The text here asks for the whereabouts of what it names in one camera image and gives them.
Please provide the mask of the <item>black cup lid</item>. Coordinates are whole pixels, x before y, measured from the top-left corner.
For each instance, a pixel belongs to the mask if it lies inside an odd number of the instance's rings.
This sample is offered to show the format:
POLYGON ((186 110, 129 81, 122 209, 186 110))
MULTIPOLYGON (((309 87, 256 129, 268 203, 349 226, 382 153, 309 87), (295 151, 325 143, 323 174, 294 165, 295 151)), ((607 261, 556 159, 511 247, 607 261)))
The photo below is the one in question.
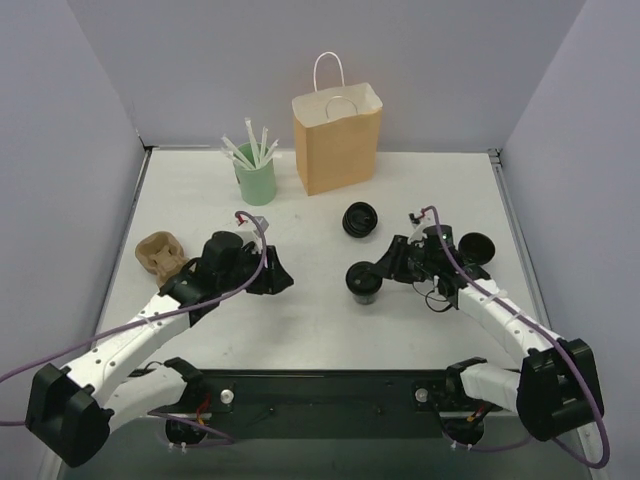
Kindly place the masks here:
POLYGON ((358 296, 376 294, 382 287, 383 280, 372 272, 374 264, 360 261, 353 264, 346 272, 345 281, 348 290, 358 296))

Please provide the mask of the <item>black coffee cup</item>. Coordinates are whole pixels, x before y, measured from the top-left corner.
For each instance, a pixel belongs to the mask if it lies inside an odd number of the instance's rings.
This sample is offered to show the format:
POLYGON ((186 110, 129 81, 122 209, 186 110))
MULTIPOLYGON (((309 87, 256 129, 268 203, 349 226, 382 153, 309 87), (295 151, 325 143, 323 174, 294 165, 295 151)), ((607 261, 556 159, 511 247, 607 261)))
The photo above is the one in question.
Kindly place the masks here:
POLYGON ((494 258, 496 246, 487 235, 480 232, 469 232, 460 238, 458 251, 469 262, 482 266, 494 258))
POLYGON ((354 300, 360 305, 371 305, 377 299, 376 292, 356 292, 352 294, 354 300))

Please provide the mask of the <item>brown cardboard cup carrier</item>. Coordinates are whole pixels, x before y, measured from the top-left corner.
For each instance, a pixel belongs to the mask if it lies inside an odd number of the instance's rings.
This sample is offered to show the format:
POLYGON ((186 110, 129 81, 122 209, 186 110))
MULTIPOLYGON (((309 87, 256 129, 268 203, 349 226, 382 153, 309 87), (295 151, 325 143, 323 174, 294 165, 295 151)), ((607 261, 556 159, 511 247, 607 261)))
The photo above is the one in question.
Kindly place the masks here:
POLYGON ((158 287, 162 287, 188 262, 183 246, 168 231, 157 231, 142 239, 135 248, 135 257, 155 277, 158 287))

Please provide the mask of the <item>brown paper bag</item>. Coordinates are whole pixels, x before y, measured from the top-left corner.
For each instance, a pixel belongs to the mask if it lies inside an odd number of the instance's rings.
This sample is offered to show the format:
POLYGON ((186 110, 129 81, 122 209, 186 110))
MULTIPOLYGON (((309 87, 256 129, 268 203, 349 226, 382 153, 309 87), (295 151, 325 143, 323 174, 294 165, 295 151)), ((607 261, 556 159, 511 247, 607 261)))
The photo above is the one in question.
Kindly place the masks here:
POLYGON ((296 168, 309 196, 373 177, 382 110, 369 83, 344 79, 292 100, 296 168))

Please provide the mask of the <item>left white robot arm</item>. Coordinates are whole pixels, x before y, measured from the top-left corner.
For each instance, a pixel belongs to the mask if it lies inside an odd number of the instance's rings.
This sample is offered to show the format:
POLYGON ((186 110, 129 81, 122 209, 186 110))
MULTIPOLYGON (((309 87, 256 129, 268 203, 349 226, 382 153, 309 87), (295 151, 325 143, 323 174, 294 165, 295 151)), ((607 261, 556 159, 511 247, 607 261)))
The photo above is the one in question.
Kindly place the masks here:
POLYGON ((198 371, 173 359, 136 379, 130 373, 220 301, 239 292, 276 295, 293 278, 275 246, 256 230, 219 231, 201 256, 170 277, 137 316, 103 343, 61 368, 46 364, 32 380, 25 426, 64 463, 90 460, 121 425, 164 405, 190 411, 201 403, 198 371))

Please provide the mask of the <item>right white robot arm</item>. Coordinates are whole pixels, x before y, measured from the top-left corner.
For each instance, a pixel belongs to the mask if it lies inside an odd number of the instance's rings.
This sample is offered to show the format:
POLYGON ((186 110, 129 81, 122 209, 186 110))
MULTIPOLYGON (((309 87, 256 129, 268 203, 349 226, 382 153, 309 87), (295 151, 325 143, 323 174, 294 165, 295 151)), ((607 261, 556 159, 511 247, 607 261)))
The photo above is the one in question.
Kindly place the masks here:
POLYGON ((395 236, 369 273, 377 283, 431 282, 517 364, 512 371, 475 357, 449 366, 443 394, 450 405, 464 408, 474 400, 494 404, 516 413, 540 441, 600 418, 604 403, 592 350, 525 315, 484 268, 495 253, 493 241, 482 233, 456 240, 448 225, 422 225, 410 237, 395 236))

